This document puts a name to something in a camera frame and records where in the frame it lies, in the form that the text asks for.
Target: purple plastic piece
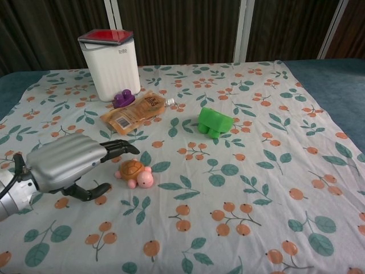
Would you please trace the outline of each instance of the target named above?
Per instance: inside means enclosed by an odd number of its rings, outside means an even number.
[[[123,90],[122,92],[116,94],[113,100],[114,108],[126,107],[135,100],[135,96],[132,95],[130,90]]]

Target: brown curtain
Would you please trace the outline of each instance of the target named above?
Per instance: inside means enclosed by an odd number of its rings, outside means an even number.
[[[0,0],[0,76],[87,67],[78,36],[109,29],[103,0]]]
[[[232,62],[240,0],[118,0],[139,65]]]
[[[365,1],[349,0],[326,58],[365,59]]]
[[[316,59],[338,2],[255,0],[246,61]]]

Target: turtle shell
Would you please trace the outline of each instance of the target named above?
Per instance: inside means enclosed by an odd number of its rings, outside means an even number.
[[[136,180],[139,172],[144,170],[144,165],[135,160],[129,160],[121,164],[120,166],[120,174],[121,177],[125,180]]]

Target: white container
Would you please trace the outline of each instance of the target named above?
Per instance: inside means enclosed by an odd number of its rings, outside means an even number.
[[[109,102],[129,89],[137,94],[141,85],[133,39],[122,45],[79,42],[100,100]]]

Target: orange packet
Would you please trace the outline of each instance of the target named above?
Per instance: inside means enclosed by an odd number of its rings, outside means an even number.
[[[112,126],[119,134],[125,135],[141,126],[146,119],[163,113],[165,107],[174,102],[174,99],[166,100],[153,92],[149,92],[137,98],[129,106],[116,108],[100,118]]]

